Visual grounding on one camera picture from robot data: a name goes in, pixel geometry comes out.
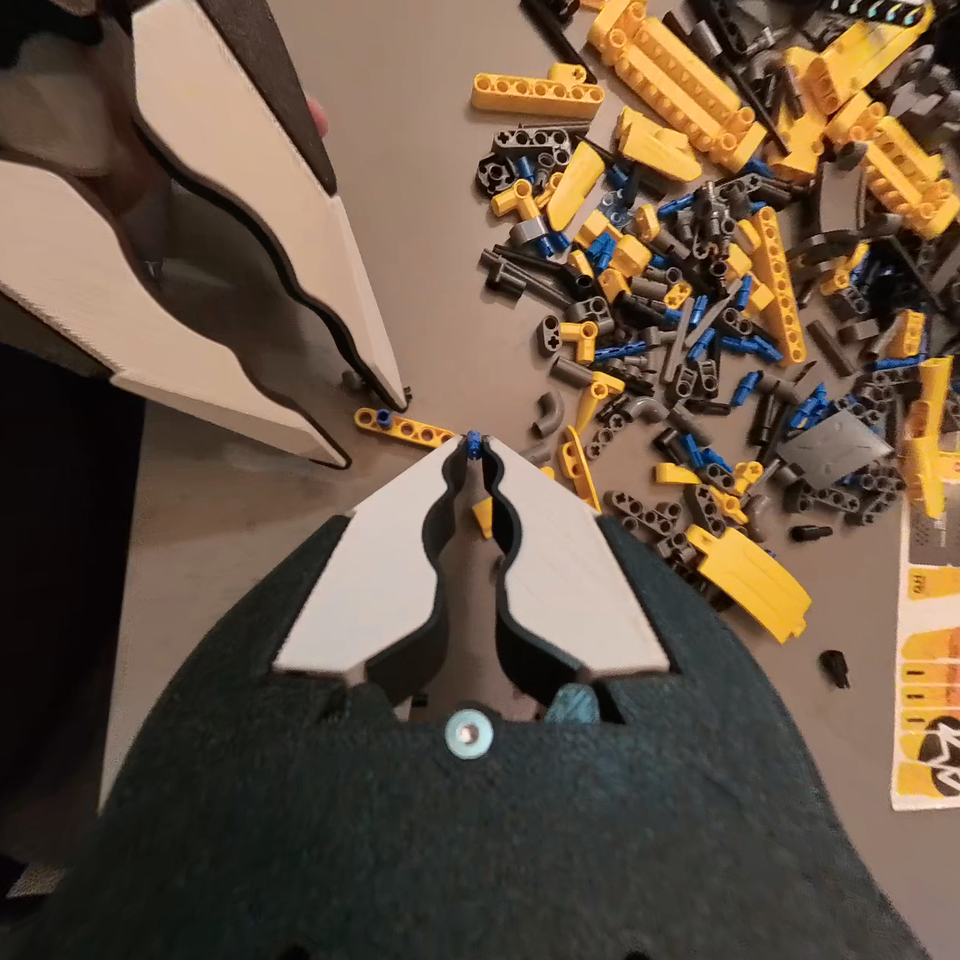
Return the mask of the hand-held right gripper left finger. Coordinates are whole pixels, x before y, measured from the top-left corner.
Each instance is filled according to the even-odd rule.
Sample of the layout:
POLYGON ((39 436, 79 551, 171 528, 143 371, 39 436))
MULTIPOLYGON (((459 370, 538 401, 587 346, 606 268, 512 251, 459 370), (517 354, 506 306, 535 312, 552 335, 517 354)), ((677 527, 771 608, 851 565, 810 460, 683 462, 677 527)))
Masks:
POLYGON ((273 671, 369 683, 392 707, 425 689, 448 650, 439 558, 454 533, 468 450, 455 436, 353 509, 273 671))

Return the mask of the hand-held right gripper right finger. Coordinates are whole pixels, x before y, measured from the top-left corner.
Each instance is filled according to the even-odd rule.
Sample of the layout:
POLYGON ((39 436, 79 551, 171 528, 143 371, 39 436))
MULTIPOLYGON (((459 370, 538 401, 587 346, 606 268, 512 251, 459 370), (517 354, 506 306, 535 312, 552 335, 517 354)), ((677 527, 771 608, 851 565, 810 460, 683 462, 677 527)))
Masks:
POLYGON ((664 674, 670 661, 606 535, 604 518, 503 441, 483 440, 493 539, 495 645, 542 707, 570 684, 664 674))

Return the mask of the yellow grey sticker sheet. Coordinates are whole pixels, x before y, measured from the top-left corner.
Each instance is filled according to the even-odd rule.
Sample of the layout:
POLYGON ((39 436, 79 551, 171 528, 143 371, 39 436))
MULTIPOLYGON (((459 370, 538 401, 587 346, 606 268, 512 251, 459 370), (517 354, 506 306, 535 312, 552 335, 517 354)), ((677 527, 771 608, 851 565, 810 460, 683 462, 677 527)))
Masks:
POLYGON ((959 806, 959 485, 937 518, 903 510, 894 655, 890 801, 898 812, 959 806))

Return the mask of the pile of toy building pieces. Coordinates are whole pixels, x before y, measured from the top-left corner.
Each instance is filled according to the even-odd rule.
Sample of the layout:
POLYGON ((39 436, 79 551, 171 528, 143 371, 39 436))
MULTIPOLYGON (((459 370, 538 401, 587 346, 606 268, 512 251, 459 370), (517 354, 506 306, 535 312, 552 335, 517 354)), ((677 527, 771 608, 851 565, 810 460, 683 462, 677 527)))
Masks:
POLYGON ((587 506, 780 642, 767 514, 865 528, 958 483, 958 2, 521 2, 561 60, 479 73, 486 286, 578 393, 538 400, 587 506))

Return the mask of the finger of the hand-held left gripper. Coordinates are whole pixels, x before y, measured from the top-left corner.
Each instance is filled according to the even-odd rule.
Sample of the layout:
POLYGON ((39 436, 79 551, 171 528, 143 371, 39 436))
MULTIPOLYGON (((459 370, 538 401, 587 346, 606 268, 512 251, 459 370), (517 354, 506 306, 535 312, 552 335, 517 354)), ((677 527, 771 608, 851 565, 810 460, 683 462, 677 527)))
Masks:
POLYGON ((338 471, 350 456, 258 389, 237 356, 171 314, 109 214, 39 162, 2 156, 2 291, 99 361, 112 385, 338 471))
POLYGON ((129 2, 135 119, 183 186, 243 224, 384 404, 409 401, 338 192, 313 174, 202 1, 129 2))

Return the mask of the yellow thin holed beam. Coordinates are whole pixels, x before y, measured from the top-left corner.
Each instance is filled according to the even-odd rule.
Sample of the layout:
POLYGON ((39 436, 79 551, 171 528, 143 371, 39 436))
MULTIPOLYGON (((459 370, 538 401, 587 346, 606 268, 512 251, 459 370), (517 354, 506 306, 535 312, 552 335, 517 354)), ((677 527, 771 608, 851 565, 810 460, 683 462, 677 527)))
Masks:
POLYGON ((425 450, 437 450, 448 441, 460 441, 462 439, 460 434, 411 419, 392 409, 390 409, 393 412, 392 429, 389 432, 382 431, 378 429, 377 425, 378 410, 372 407, 358 408, 353 415, 354 426, 371 436, 395 440, 425 450))

